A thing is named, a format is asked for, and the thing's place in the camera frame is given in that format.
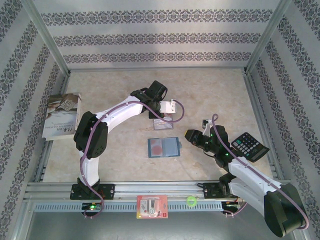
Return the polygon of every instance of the book cover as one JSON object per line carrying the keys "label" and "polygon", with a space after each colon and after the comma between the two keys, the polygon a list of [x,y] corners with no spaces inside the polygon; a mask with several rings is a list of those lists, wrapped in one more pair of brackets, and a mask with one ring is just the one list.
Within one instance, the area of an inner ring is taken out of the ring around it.
{"label": "book cover", "polygon": [[80,105],[79,93],[50,96],[42,137],[46,141],[73,138],[80,121]]}

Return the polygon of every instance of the calculator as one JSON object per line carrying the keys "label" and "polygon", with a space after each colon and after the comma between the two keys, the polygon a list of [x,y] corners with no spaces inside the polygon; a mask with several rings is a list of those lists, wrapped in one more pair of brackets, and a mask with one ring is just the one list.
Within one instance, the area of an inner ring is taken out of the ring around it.
{"label": "calculator", "polygon": [[241,157],[245,157],[253,163],[262,158],[270,150],[247,132],[235,139],[231,145]]}

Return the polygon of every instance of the black calculator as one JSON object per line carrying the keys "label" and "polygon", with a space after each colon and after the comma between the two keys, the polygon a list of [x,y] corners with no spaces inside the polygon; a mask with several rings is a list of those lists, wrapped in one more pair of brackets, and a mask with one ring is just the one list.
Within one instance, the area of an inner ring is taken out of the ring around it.
{"label": "black calculator", "polygon": [[247,132],[234,140],[231,145],[237,150],[240,156],[245,157],[253,163],[262,158],[270,150]]}

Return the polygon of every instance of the beige surface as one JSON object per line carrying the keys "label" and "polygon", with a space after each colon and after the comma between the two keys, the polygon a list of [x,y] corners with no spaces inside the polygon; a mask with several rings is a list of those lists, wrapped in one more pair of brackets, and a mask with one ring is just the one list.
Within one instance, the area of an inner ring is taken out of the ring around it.
{"label": "beige surface", "polygon": [[[115,127],[108,135],[106,151],[100,156],[101,181],[177,181],[218,180],[226,172],[213,158],[191,145],[184,137],[186,130],[202,130],[202,119],[219,114],[233,140],[243,132],[261,141],[240,70],[171,69],[145,71],[112,71],[72,73],[67,92],[82,95],[81,114],[101,112],[123,101],[132,91],[149,87],[157,80],[168,88],[165,100],[175,98],[185,107],[182,121],[173,130],[153,130],[148,113],[142,113]],[[174,119],[179,118],[178,107]],[[149,138],[179,137],[181,156],[148,158]],[[72,139],[53,143],[44,182],[75,182],[79,174],[79,153]],[[254,163],[272,176],[265,157]]]}

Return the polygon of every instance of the patterned wallpaper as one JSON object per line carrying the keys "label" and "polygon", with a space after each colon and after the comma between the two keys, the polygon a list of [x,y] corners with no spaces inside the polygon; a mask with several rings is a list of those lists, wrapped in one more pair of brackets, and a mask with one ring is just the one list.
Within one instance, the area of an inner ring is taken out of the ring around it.
{"label": "patterned wallpaper", "polygon": [[0,240],[15,225],[44,146],[48,97],[64,76],[19,0],[0,0]]}
{"label": "patterned wallpaper", "polygon": [[35,0],[71,69],[245,67],[279,0]]}
{"label": "patterned wallpaper", "polygon": [[320,239],[320,1],[294,0],[251,77],[283,173]]}

